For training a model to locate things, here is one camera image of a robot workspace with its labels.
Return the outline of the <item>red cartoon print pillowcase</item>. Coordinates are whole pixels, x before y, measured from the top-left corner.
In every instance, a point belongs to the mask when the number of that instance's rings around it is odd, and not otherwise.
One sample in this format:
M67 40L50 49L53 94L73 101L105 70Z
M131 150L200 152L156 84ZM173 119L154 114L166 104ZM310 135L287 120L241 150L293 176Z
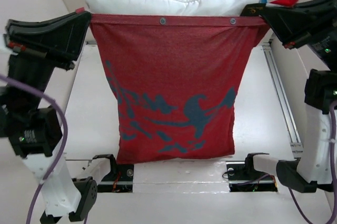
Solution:
M90 28L97 46L76 76L72 156L292 157L259 46L263 18L92 13Z

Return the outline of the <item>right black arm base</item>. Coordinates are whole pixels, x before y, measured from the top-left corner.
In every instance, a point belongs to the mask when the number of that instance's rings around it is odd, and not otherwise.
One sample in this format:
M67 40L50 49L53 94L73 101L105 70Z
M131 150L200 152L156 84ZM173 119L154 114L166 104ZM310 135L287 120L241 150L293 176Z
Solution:
M222 178L229 183L230 192L278 192L276 179L256 171L253 157L264 153L249 153L244 161L227 161Z

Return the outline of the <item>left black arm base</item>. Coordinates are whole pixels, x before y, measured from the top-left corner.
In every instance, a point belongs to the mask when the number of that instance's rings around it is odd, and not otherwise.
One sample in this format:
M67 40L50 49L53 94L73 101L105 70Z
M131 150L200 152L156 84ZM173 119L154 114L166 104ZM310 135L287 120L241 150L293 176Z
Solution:
M134 164L117 164L112 154L99 154L93 157L88 169L98 193L133 192Z

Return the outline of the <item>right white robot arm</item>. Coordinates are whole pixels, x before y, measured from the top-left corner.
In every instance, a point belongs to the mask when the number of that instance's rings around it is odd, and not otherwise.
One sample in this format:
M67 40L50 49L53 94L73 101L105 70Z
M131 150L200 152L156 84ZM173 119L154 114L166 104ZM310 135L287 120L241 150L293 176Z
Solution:
M250 153L243 166L251 179L262 172L301 193L336 189L336 0L311 0L282 5L278 2L246 5L242 16L259 16L284 48L308 46L327 66L312 69L304 88L307 130L300 160L286 161L267 153Z

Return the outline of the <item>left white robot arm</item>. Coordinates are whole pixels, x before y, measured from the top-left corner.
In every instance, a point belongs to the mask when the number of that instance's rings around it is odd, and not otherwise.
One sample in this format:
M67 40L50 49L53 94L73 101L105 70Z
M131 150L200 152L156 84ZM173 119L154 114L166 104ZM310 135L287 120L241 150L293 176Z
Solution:
M63 155L68 124L64 111L45 94L55 68L75 67L91 22L87 11L43 22L9 20L3 41L10 49L6 83L1 87L1 137L31 170L42 195L41 223L57 223L63 216L86 222L97 199L98 184L117 175L111 154L96 155L79 178L72 178Z

